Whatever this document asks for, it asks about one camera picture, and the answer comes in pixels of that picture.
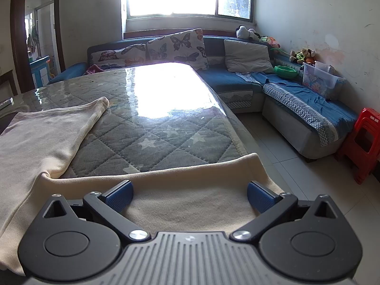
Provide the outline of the cream sweatshirt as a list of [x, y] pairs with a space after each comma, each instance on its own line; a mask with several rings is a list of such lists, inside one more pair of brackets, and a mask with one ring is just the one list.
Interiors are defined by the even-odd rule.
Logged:
[[109, 105], [102, 97], [85, 105], [18, 113], [1, 134], [1, 268], [19, 275], [17, 249], [52, 194], [77, 200], [133, 184], [128, 219], [149, 232], [232, 232], [256, 217], [247, 186], [280, 187], [251, 153], [236, 160], [115, 176], [64, 178], [79, 146]]

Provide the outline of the red plastic stool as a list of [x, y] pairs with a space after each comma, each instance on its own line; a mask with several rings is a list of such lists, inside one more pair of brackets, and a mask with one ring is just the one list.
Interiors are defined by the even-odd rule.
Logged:
[[338, 159], [344, 157], [354, 164], [353, 177], [357, 184], [362, 184], [379, 158], [379, 112], [363, 108], [352, 132], [337, 152]]

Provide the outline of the blue corner sofa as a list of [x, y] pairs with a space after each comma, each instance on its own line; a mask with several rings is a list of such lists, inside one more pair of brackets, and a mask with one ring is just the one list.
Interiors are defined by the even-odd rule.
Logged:
[[[335, 153], [352, 132], [357, 115], [337, 100], [325, 99], [301, 84], [298, 77], [286, 80], [275, 73], [231, 73], [225, 65], [224, 40], [265, 45], [272, 65], [279, 65], [274, 50], [265, 43], [224, 36], [204, 35], [208, 70], [197, 70], [201, 78], [234, 113], [261, 113], [265, 119], [305, 158], [315, 160]], [[141, 37], [91, 46], [87, 61], [75, 64], [55, 78], [64, 81], [85, 74], [90, 55], [101, 50], [116, 50], [133, 44], [147, 44], [163, 37]]]

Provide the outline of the green plastic bowl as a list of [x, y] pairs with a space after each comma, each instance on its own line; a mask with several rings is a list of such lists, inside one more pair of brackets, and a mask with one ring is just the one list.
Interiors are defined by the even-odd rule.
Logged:
[[294, 80], [298, 77], [298, 72], [288, 66], [274, 66], [274, 71], [282, 79]]

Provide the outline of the clear plastic storage box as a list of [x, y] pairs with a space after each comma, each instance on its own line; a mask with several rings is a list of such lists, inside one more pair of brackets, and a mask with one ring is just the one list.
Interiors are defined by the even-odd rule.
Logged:
[[326, 72], [328, 68], [331, 67], [318, 61], [315, 66], [304, 63], [302, 84], [325, 99], [337, 100], [346, 79]]

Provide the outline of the magenta cloth on sofa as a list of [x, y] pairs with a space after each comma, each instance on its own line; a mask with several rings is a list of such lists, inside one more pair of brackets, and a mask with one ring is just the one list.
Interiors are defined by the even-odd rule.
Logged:
[[96, 64], [93, 64], [91, 65], [85, 72], [86, 75], [91, 75], [91, 74], [95, 74], [95, 73], [101, 73], [103, 72], [104, 70], [102, 68], [100, 68], [99, 66], [97, 66]]

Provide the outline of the grey remote control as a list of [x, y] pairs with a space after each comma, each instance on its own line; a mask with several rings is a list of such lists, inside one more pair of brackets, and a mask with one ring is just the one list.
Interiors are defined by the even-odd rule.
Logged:
[[7, 107], [9, 105], [13, 105], [13, 104], [14, 104], [13, 98], [6, 99], [0, 103], [0, 110], [4, 109], [5, 107]]

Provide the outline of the grey plain cushion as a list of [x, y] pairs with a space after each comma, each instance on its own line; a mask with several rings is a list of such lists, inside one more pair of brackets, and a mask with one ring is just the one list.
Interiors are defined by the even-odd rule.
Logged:
[[265, 45], [224, 40], [225, 65], [231, 73], [274, 73]]

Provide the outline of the plush toys pile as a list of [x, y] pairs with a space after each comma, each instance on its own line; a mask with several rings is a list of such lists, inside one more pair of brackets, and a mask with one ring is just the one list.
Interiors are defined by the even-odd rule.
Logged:
[[314, 65], [315, 56], [316, 56], [316, 53], [314, 50], [311, 50], [309, 48], [303, 48], [299, 52], [295, 52], [294, 50], [292, 50], [290, 52], [289, 60], [293, 63], [297, 63], [300, 65], [302, 65], [303, 63]]

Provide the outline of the blue white small cabinet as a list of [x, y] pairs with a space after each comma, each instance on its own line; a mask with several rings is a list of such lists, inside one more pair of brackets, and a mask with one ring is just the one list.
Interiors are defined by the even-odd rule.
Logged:
[[35, 88], [42, 88], [51, 81], [50, 57], [47, 55], [30, 63], [30, 70]]

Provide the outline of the butterfly cushion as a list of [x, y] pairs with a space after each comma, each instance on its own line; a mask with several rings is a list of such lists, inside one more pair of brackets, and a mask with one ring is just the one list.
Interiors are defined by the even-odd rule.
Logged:
[[146, 46], [152, 61], [180, 62], [196, 71], [209, 69], [201, 28], [157, 37], [148, 41]]
[[146, 62], [146, 45], [133, 44], [116, 50], [101, 50], [90, 55], [90, 66], [102, 70], [143, 65]]

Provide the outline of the colourful small toy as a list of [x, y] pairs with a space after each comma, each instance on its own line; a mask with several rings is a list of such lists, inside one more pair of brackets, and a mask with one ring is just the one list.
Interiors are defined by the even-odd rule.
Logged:
[[260, 38], [260, 41], [261, 41], [262, 43], [267, 44], [267, 45], [270, 46], [271, 48], [274, 48], [274, 49], [281, 48], [280, 44], [279, 44], [279, 43], [276, 41], [276, 39], [273, 38], [273, 37], [264, 36], [264, 37], [261, 37], [261, 38]]

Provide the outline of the black white plush toy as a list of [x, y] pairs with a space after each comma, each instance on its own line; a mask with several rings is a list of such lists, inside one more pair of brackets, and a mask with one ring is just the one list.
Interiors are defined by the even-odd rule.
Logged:
[[245, 39], [245, 40], [253, 40], [257, 41], [260, 39], [260, 35], [255, 31], [255, 29], [250, 28], [247, 29], [245, 26], [240, 25], [238, 28], [236, 28], [236, 37], [238, 39]]

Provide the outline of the butterfly cushion right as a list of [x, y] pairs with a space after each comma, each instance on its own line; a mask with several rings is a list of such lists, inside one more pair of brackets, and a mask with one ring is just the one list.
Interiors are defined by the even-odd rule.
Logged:
[[180, 62], [196, 71], [209, 69], [201, 28], [157, 37], [148, 41], [146, 46], [152, 61]]

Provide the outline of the dark wooden door frame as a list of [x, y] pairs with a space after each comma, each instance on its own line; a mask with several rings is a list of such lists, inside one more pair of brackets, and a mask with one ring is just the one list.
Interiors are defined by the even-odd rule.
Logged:
[[[35, 86], [30, 71], [26, 52], [24, 34], [24, 6], [26, 0], [10, 0], [10, 38], [14, 59], [15, 73], [21, 93], [34, 90]], [[55, 37], [59, 66], [62, 71], [66, 70], [61, 40], [61, 26], [59, 17], [59, 0], [54, 0]]]

